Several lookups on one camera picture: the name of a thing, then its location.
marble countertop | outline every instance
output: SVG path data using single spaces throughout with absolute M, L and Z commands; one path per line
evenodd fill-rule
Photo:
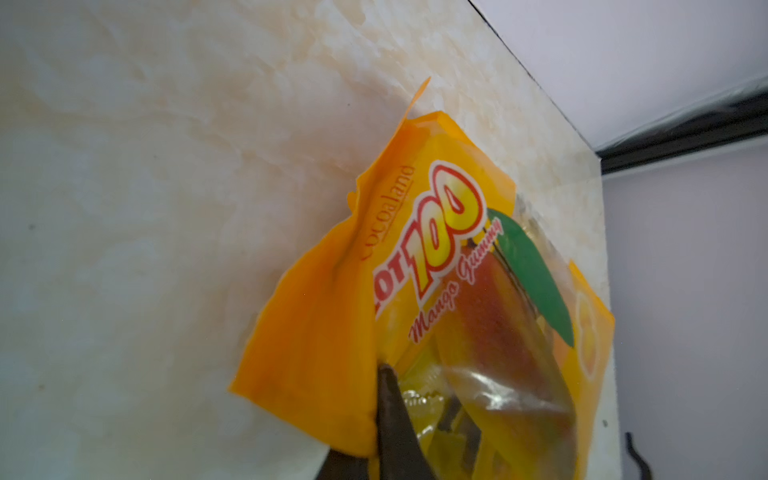
M 599 160 L 466 0 L 3 2 L 0 61 L 0 477 L 312 478 L 227 386 L 428 76 L 608 302 Z M 595 425 L 619 478 L 612 361 Z

gray wall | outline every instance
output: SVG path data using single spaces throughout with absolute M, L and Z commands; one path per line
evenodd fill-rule
M 768 142 L 725 150 L 604 183 L 621 430 L 661 480 L 768 478 Z

orange plastic bag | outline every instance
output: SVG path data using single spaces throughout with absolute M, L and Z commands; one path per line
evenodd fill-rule
M 283 276 L 232 391 L 373 457 L 385 362 L 438 477 L 583 478 L 614 319 L 514 182 L 436 112 L 401 122 L 348 202 Z

yellow candy wrapper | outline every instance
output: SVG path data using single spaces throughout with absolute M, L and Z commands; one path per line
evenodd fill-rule
M 435 112 L 404 118 L 347 200 L 261 312 L 231 390 L 373 458 L 385 362 L 439 478 L 583 478 L 614 318 L 515 183 Z

candy bag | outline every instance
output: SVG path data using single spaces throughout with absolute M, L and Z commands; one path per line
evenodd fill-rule
M 614 318 L 515 183 L 435 112 L 403 118 L 347 200 L 264 307 L 231 390 L 372 458 L 386 363 L 438 478 L 583 478 Z

